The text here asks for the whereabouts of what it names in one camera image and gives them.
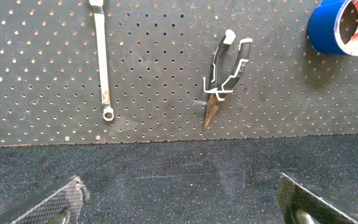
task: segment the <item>silver wrench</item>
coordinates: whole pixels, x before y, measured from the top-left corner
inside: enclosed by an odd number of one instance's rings
[[[114,119],[114,110],[110,103],[109,78],[107,73],[106,39],[104,37],[103,0],[89,0],[92,6],[94,23],[96,25],[96,41],[98,43],[98,60],[100,87],[102,92],[103,118],[105,121]]]

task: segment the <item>blue tape roll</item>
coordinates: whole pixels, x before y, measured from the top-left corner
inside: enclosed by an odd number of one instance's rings
[[[349,4],[358,4],[358,0],[323,0],[314,10],[309,20],[308,35],[313,47],[323,54],[358,56],[358,18],[357,10],[349,11]],[[357,27],[352,36],[339,26],[341,19],[355,18],[351,25]],[[342,41],[343,35],[348,35],[349,41]]]
[[[314,10],[309,21],[309,39],[314,49],[323,54],[346,53],[339,47],[334,35],[339,12],[346,7],[351,0],[324,0]]]

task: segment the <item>roll of tape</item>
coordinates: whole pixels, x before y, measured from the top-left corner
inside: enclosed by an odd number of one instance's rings
[[[323,0],[310,18],[308,35],[318,52],[358,56],[358,0]]]

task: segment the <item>wrench open end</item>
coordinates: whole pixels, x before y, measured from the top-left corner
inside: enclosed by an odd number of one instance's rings
[[[114,119],[114,110],[111,106],[103,108],[103,118],[105,121],[112,121]]]

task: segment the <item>dark table surface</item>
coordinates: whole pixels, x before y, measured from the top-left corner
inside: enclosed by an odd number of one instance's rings
[[[358,135],[0,148],[0,214],[80,176],[82,223],[283,223],[291,172],[358,207]]]

